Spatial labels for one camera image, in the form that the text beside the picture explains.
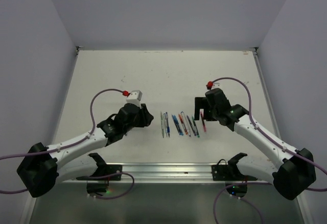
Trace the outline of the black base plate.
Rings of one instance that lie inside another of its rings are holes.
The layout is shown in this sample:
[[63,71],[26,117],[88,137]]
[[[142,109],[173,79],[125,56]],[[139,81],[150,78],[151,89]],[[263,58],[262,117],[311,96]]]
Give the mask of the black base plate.
[[211,165],[213,181],[257,181],[257,178],[244,175],[237,168],[238,162],[246,156],[245,153],[238,153],[228,161],[221,159],[218,163]]
[[114,173],[122,172],[123,170],[123,166],[121,164],[107,164],[98,153],[90,153],[87,156],[89,159],[92,158],[92,160],[95,162],[95,172],[88,176],[86,174],[79,176],[76,178],[77,180],[93,180],[94,177],[111,175]]

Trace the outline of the blue capped pen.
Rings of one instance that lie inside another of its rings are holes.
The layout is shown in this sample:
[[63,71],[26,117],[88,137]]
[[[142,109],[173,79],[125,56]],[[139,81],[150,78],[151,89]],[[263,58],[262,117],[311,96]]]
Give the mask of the blue capped pen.
[[188,121],[187,121],[187,118],[186,118],[185,113],[184,113],[183,111],[181,111],[180,114],[182,115],[182,117],[183,117],[183,119],[184,119],[184,122],[185,122],[185,124],[186,124],[186,127],[187,127],[187,129],[188,129],[190,135],[192,136],[192,134],[191,134],[191,129],[190,129],[190,126],[189,126],[189,124],[188,124]]

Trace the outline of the blue pen cap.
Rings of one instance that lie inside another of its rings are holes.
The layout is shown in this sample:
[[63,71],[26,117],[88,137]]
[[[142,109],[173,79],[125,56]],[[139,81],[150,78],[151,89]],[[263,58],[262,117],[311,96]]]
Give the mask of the blue pen cap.
[[189,123],[189,125],[190,125],[190,128],[191,128],[191,130],[192,130],[194,136],[197,137],[196,131],[195,131],[193,125],[192,125],[192,122],[191,122],[191,120],[190,120],[190,117],[189,117],[188,115],[186,115],[186,118],[187,118],[187,120],[188,120],[188,123]]

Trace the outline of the aluminium mounting rail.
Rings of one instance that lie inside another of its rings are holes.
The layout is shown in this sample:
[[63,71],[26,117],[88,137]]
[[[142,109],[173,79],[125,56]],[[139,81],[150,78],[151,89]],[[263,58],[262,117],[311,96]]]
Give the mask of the aluminium mounting rail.
[[[154,164],[134,164],[134,163],[122,163],[122,172],[133,175],[136,179],[146,181],[158,181],[158,180],[208,180],[212,178],[211,165],[213,164],[169,164],[169,163],[154,163]],[[259,158],[241,159],[237,168],[244,175],[249,175],[257,178],[259,181],[273,182],[273,174],[277,172],[277,168],[269,160],[262,160]],[[61,169],[55,171],[55,178],[53,179],[55,184],[62,183],[67,180],[76,179],[84,174],[91,175],[95,172],[96,164],[90,158],[83,160],[75,160],[66,164]]]

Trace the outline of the red pen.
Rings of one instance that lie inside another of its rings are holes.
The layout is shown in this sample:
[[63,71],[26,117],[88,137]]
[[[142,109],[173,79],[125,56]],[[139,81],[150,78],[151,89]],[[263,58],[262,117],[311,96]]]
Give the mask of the red pen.
[[191,135],[190,135],[190,133],[189,133],[187,127],[186,127],[186,124],[185,124],[185,122],[184,122],[184,119],[183,119],[182,115],[181,115],[181,114],[178,114],[178,117],[179,117],[179,120],[180,120],[180,122],[181,122],[181,125],[182,125],[182,127],[183,127],[183,130],[184,130],[185,134],[188,135],[188,136],[190,137]]

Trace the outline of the grey pen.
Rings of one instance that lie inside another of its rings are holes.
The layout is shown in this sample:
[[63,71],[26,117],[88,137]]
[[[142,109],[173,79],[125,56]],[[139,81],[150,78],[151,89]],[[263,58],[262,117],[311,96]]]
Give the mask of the grey pen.
[[164,116],[163,113],[160,111],[160,123],[161,123],[161,134],[162,137],[165,137],[165,125],[164,125]]

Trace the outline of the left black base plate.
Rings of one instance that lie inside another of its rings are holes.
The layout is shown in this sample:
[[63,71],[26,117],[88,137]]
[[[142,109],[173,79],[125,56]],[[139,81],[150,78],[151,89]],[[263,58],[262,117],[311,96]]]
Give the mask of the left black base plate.
[[92,160],[95,162],[95,172],[88,176],[86,174],[79,176],[76,178],[77,180],[93,180],[94,177],[111,175],[114,173],[122,172],[123,170],[123,166],[121,164],[107,164],[98,153],[90,153],[87,156],[89,159],[92,158]]

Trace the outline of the green pen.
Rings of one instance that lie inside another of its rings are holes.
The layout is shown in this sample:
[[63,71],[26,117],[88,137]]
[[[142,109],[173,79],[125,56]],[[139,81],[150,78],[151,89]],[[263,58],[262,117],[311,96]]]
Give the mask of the green pen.
[[196,122],[195,122],[195,119],[194,119],[193,116],[192,116],[192,122],[193,122],[194,130],[195,130],[195,132],[196,132],[196,136],[197,136],[198,138],[200,138],[199,131],[198,131],[198,128],[197,128],[197,125],[196,125]]

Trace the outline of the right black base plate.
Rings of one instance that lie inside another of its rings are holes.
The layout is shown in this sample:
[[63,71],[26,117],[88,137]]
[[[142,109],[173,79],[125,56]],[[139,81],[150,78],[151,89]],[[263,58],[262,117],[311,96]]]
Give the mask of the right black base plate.
[[246,156],[245,153],[238,153],[228,161],[221,159],[218,163],[211,165],[213,181],[257,181],[257,178],[244,175],[237,168],[238,162]]

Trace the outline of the clear pen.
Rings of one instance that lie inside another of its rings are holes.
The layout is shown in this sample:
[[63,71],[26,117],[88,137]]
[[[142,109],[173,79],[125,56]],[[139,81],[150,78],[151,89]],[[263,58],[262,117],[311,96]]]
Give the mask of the clear pen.
[[164,122],[165,134],[166,134],[166,137],[168,137],[168,127],[167,127],[166,113],[163,114],[163,122]]

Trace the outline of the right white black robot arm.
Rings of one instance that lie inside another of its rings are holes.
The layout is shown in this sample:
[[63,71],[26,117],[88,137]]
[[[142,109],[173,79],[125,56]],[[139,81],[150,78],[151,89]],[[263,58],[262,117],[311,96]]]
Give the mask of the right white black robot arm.
[[195,98],[195,120],[199,120],[201,110],[205,120],[218,121],[247,139],[267,157],[262,159],[238,153],[225,165],[212,165],[214,180],[240,181],[250,177],[266,181],[288,200],[295,199],[316,181],[313,155],[309,150],[298,150],[261,128],[250,118],[248,110],[239,104],[232,106],[221,89],[212,89],[204,97]]

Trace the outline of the red pen cap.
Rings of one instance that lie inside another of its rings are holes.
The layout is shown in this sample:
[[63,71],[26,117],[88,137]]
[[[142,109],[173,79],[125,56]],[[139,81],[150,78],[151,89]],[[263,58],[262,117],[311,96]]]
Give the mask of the red pen cap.
[[201,117],[203,131],[204,131],[204,133],[206,133],[207,132],[207,129],[206,129],[205,120],[204,120],[204,116],[203,116],[203,112],[202,111],[200,111],[200,117]]

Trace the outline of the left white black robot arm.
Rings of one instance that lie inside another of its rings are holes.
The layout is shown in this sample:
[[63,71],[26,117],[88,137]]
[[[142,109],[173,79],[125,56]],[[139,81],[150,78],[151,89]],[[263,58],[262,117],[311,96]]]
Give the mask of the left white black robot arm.
[[95,130],[85,134],[86,139],[77,145],[68,141],[56,144],[53,149],[42,143],[33,145],[17,168],[17,173],[32,197],[42,196],[59,181],[58,170],[67,163],[121,140],[133,128],[148,127],[153,119],[145,104],[138,107],[127,103],[117,114],[98,123]]

